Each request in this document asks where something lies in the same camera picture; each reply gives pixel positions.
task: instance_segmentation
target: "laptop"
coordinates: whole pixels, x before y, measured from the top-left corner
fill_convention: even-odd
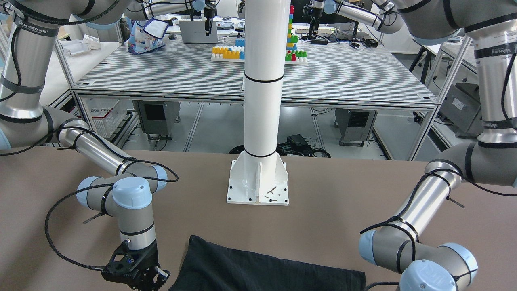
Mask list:
[[[206,36],[205,22],[183,20],[179,22],[179,30],[183,43],[217,43],[217,22],[214,21],[209,36]]]

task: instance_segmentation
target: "gray machine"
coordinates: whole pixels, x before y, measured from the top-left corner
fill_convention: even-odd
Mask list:
[[[457,83],[451,86],[440,112],[457,127],[458,138],[477,137],[483,132],[477,84]]]
[[[372,133],[377,111],[367,109],[336,109],[334,127],[341,132],[340,146],[362,147]]]
[[[138,112],[142,131],[147,134],[147,139],[172,140],[172,128],[176,120],[179,122],[179,102],[133,101],[133,105]]]

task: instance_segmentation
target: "white box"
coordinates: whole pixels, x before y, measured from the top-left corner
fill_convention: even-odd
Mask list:
[[[83,38],[83,43],[85,45],[88,45],[88,47],[91,50],[99,50],[100,49],[100,39],[98,39],[97,37],[93,37],[91,35],[85,34],[84,38]]]
[[[71,41],[62,41],[61,45],[65,54],[69,56],[76,56],[90,51],[88,45],[85,45],[81,40],[74,39]]]

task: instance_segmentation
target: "blue building block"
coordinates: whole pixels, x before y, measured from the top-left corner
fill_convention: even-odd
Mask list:
[[[246,44],[246,43],[245,43],[245,40],[244,40],[244,39],[236,39],[236,40],[235,40],[235,46],[236,46],[236,47],[244,47],[244,45],[245,45],[245,44]]]

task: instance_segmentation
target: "plastic bag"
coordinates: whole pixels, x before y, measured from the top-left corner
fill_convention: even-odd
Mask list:
[[[128,39],[128,51],[134,54],[149,52],[165,46],[161,39],[151,36],[144,31],[147,21],[131,21],[131,36]]]

